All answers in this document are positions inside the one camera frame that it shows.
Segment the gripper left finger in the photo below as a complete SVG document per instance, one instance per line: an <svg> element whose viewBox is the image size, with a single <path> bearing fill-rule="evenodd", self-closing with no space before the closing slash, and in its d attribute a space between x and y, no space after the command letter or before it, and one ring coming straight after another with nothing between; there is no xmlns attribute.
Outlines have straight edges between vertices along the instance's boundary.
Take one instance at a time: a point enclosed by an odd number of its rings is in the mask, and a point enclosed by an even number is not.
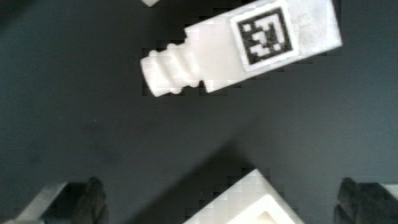
<svg viewBox="0 0 398 224"><path fill-rule="evenodd" d="M109 224L103 183L64 182L43 187L11 224Z"/></svg>

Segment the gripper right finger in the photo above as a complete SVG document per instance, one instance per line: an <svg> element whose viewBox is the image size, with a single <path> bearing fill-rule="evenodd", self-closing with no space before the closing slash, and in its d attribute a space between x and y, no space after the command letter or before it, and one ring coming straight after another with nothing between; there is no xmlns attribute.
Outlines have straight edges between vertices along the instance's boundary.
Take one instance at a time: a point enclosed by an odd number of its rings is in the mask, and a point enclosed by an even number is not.
<svg viewBox="0 0 398 224"><path fill-rule="evenodd" d="M398 224L398 184L343 179L334 224Z"/></svg>

